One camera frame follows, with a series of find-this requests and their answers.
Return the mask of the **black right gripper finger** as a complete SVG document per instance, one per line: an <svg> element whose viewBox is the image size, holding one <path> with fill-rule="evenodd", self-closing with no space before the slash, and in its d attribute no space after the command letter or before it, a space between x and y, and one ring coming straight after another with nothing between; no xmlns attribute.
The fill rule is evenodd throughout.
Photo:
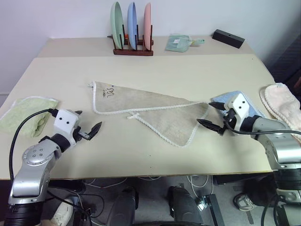
<svg viewBox="0 0 301 226"><path fill-rule="evenodd" d="M197 122L209 130L217 132L218 134L222 134L222 127L220 127L219 125L213 124L211 121L208 121L205 119L197 119Z"/></svg>
<svg viewBox="0 0 301 226"><path fill-rule="evenodd" d="M208 103L210 106L212 106L215 109L221 110L221 111L225 111L225 103L222 102L210 102Z"/></svg>

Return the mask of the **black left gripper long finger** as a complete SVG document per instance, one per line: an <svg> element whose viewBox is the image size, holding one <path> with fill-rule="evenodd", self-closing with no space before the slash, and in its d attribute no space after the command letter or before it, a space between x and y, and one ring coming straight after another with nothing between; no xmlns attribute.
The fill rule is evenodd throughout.
<svg viewBox="0 0 301 226"><path fill-rule="evenodd" d="M97 123L88 133L88 139L92 139L100 130L102 122Z"/></svg>

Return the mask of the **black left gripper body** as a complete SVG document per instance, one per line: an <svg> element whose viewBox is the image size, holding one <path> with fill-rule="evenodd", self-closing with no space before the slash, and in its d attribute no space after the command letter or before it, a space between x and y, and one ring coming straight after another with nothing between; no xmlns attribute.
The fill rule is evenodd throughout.
<svg viewBox="0 0 301 226"><path fill-rule="evenodd" d="M84 133L81 131L81 127L78 126L75 130L74 130L74 140L76 142L79 142L81 139L85 139L85 140L90 140L91 136L87 133Z"/></svg>

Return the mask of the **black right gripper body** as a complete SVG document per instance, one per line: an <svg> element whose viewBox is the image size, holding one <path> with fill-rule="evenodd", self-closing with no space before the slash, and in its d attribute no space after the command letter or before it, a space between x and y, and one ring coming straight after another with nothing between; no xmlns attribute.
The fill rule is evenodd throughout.
<svg viewBox="0 0 301 226"><path fill-rule="evenodd" d="M223 135L226 130L233 131L236 125L236 112L233 108L229 109L223 116L223 127L218 130L219 135Z"/></svg>

